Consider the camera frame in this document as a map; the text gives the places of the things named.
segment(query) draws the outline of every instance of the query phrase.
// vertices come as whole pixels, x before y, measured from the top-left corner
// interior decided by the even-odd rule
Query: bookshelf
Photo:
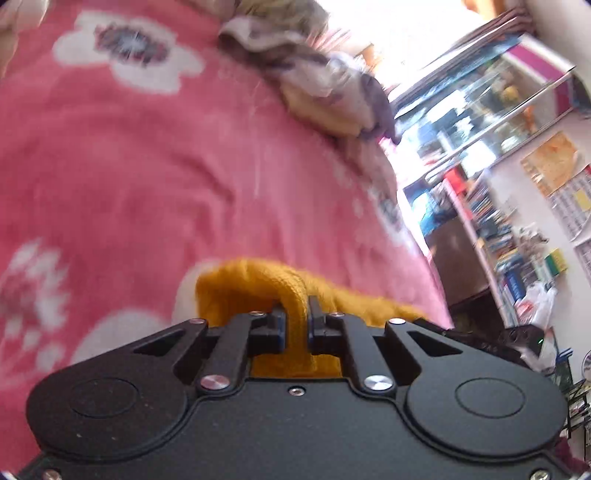
[[[482,173],[463,197],[447,179],[443,186],[476,252],[503,324],[512,328],[519,325],[516,299],[525,295],[527,285],[537,280],[553,284],[553,276],[543,258],[524,252],[487,176]]]

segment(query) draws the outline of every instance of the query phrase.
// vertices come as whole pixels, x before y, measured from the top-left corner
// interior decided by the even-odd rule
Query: silver screw head
[[[61,480],[60,472],[56,470],[45,470],[43,472],[43,480]]]
[[[536,470],[531,474],[530,480],[550,480],[550,473],[546,470]]]
[[[208,390],[223,390],[230,386],[230,379],[223,375],[205,375],[200,383],[203,388]]]
[[[384,375],[370,375],[363,383],[368,389],[374,391],[387,390],[394,385],[393,380]]]
[[[306,389],[304,387],[291,387],[288,392],[293,397],[301,397],[306,394]]]

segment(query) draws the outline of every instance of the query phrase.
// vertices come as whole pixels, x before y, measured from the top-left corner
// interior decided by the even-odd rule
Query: white plastic bag
[[[550,314],[557,293],[555,287],[550,287],[546,291],[544,284],[540,281],[527,287],[525,297],[515,302],[519,323],[521,325],[535,325],[546,330],[550,323]]]

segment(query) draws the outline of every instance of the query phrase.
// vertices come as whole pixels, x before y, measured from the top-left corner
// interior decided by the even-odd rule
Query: pink floral bedspread
[[[21,37],[0,82],[0,469],[38,451],[36,382],[193,317],[215,262],[280,260],[450,326],[408,229],[217,29],[173,0],[56,0]]]

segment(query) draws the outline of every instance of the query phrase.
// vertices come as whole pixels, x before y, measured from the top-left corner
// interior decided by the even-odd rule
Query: yellow sweater
[[[374,327],[390,318],[415,320],[415,308],[385,298],[337,287],[305,271],[267,260],[236,260],[202,274],[197,280],[198,315],[210,326],[222,326],[238,313],[270,312],[281,302],[287,312],[287,348],[282,355],[260,355],[253,361],[256,377],[339,377],[339,360],[313,356],[307,350],[308,296],[317,296],[324,312],[346,312]]]

